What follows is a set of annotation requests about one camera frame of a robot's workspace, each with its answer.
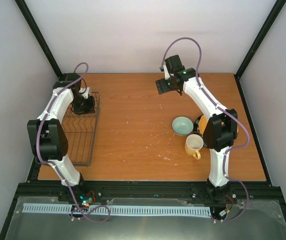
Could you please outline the grey wire dish rack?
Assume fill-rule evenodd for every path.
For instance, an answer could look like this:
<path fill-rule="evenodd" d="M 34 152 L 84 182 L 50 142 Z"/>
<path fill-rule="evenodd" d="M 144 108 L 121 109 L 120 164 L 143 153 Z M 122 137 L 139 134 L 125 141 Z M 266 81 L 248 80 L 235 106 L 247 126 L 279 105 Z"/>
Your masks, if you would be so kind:
<path fill-rule="evenodd" d="M 68 141 L 68 156 L 76 167 L 91 165 L 100 113 L 100 94 L 91 93 L 94 109 L 87 114 L 77 115 L 70 105 L 62 120 L 62 128 Z"/>

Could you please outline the light green ceramic bowl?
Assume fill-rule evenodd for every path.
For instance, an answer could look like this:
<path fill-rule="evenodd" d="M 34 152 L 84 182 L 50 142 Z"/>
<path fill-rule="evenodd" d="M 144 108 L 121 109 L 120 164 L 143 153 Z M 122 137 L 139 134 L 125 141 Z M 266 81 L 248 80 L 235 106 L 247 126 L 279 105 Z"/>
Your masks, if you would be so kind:
<path fill-rule="evenodd" d="M 172 121 L 172 129 L 175 134 L 179 136 L 187 136 L 189 135 L 193 129 L 194 129 L 194 124 L 193 122 L 185 117 L 185 116 L 178 116 Z"/>

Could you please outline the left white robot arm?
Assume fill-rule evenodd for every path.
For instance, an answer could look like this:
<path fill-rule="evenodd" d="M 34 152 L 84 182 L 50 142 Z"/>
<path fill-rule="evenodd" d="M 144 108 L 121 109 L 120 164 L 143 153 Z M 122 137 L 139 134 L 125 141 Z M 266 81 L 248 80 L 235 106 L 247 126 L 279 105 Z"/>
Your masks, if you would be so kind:
<path fill-rule="evenodd" d="M 78 202 L 86 198 L 87 188 L 80 184 L 82 175 L 68 155 L 69 144 L 62 122 L 69 107 L 72 113 L 79 116 L 95 112 L 91 88 L 82 88 L 81 81 L 82 77 L 75 72 L 63 74 L 53 85 L 45 110 L 37 119 L 27 123 L 30 146 L 36 161 L 51 167 L 61 184 L 71 187 L 69 195 Z"/>

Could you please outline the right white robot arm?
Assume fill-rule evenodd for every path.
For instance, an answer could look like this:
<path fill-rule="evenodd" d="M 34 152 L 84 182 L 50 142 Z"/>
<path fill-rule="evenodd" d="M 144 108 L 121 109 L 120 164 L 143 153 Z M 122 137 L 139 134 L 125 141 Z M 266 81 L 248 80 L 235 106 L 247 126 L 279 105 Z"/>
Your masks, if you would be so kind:
<path fill-rule="evenodd" d="M 163 60 L 160 70 L 164 78 L 157 80 L 158 93 L 176 91 L 187 94 L 201 110 L 194 129 L 210 151 L 210 174 L 207 194 L 212 199 L 228 192 L 229 153 L 238 136 L 238 114 L 227 109 L 206 88 L 193 68 L 185 68 L 178 55 Z"/>

